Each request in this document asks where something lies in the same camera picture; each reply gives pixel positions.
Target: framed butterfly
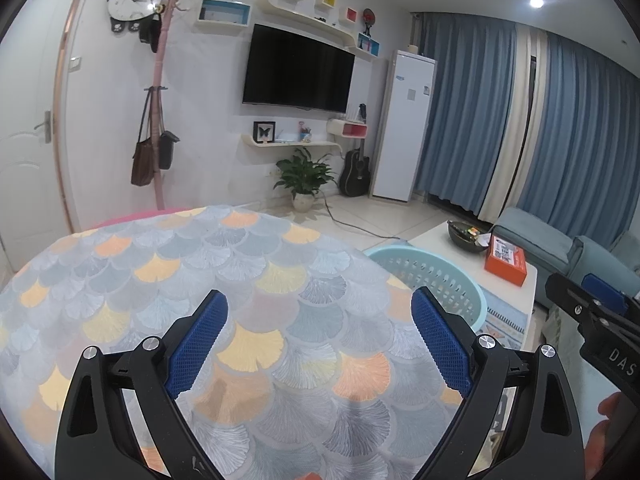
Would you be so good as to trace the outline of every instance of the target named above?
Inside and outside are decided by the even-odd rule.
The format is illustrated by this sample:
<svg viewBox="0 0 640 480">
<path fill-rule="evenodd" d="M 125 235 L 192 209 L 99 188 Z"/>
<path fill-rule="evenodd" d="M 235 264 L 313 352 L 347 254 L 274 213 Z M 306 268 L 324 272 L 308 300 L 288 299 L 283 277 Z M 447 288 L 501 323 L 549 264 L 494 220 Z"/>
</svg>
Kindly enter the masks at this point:
<svg viewBox="0 0 640 480">
<path fill-rule="evenodd" d="M 254 142 L 263 144 L 275 142 L 276 123 L 274 121 L 256 121 L 254 123 Z"/>
</svg>

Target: power cord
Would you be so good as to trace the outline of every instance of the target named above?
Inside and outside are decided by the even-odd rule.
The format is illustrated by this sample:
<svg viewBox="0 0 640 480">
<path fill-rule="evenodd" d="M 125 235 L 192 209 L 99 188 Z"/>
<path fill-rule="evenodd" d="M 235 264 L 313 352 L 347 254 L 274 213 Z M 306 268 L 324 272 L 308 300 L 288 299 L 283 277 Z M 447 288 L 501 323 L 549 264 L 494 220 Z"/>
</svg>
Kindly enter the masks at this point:
<svg viewBox="0 0 640 480">
<path fill-rule="evenodd" d="M 384 238 L 385 240 L 402 240 L 402 238 L 399 238 L 397 236 L 381 236 L 381 235 L 377 235 L 375 233 L 372 233 L 371 231 L 367 231 L 366 229 L 362 228 L 362 227 L 358 227 L 357 225 L 353 225 L 353 224 L 347 224 L 347 222 L 340 222 L 339 220 L 336 220 L 334 218 L 334 215 L 331 213 L 331 210 L 329 209 L 329 205 L 326 202 L 326 196 L 324 195 L 324 192 L 321 191 L 320 193 L 322 193 L 322 199 L 324 200 L 324 207 L 326 208 L 326 211 L 329 213 L 329 216 L 331 217 L 331 220 L 333 220 L 335 223 L 337 224 L 342 224 L 342 225 L 346 225 L 347 227 L 353 227 L 355 229 L 359 229 L 360 231 L 364 231 L 372 236 L 375 236 L 376 238 Z"/>
</svg>

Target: black guitar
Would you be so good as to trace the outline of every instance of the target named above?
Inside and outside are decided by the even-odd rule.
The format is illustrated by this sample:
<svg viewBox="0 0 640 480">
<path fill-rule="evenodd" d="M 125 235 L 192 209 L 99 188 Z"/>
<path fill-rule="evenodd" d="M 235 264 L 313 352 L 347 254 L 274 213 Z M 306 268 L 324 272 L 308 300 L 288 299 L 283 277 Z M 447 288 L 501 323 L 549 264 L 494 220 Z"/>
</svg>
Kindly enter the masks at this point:
<svg viewBox="0 0 640 480">
<path fill-rule="evenodd" d="M 344 170 L 338 181 L 338 188 L 344 196 L 361 196 L 369 192 L 371 171 L 369 157 L 364 156 L 364 139 L 360 147 L 349 150 L 344 157 Z"/>
</svg>

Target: orange box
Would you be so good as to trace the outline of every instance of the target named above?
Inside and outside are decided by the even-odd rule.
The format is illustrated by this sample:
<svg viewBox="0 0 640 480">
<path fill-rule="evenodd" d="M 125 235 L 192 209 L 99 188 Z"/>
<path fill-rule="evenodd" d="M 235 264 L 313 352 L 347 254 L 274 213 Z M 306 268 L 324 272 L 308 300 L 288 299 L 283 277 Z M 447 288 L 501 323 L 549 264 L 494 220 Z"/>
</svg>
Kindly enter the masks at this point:
<svg viewBox="0 0 640 480">
<path fill-rule="evenodd" d="M 522 286 L 527 277 L 527 261 L 524 251 L 501 238 L 491 236 L 486 252 L 484 270 L 500 276 L 517 286 Z"/>
</svg>

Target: brown tote bag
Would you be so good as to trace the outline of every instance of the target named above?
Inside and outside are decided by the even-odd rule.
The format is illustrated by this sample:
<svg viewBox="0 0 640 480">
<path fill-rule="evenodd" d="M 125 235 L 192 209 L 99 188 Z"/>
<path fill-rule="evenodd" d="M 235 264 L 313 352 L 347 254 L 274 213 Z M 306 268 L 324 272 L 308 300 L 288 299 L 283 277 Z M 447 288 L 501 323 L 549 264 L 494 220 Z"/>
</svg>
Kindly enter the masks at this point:
<svg viewBox="0 0 640 480">
<path fill-rule="evenodd" d="M 148 186 L 154 179 L 154 147 L 151 144 L 151 117 L 149 117 L 148 126 L 146 132 L 148 137 L 145 140 L 140 141 L 142 138 L 142 130 L 145 126 L 146 109 L 151 99 L 151 94 L 154 88 L 151 87 L 145 100 L 145 110 L 142 112 L 142 121 L 140 121 L 140 131 L 138 132 L 138 142 L 136 144 L 136 151 L 133 154 L 133 168 L 131 170 L 131 183 L 134 186 Z"/>
</svg>

